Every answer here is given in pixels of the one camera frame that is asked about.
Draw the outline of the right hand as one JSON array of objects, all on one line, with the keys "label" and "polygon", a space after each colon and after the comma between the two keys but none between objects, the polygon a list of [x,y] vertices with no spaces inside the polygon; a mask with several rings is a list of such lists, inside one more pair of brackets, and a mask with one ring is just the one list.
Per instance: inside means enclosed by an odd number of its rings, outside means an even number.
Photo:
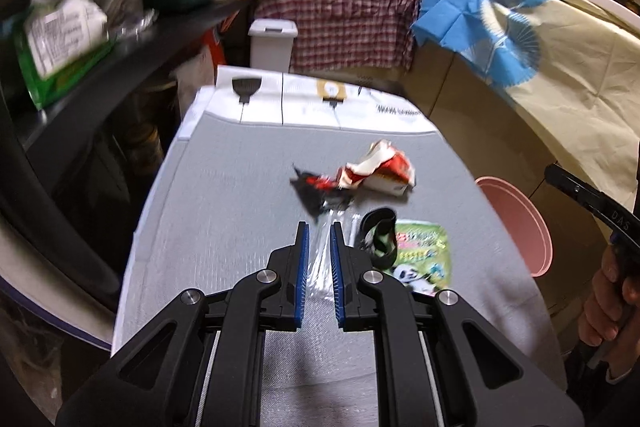
[{"label": "right hand", "polygon": [[587,345],[612,343],[604,358],[611,381],[626,377],[639,358],[639,279],[627,277],[622,290],[616,291],[621,280],[616,250],[608,245],[578,321],[579,339]]}]

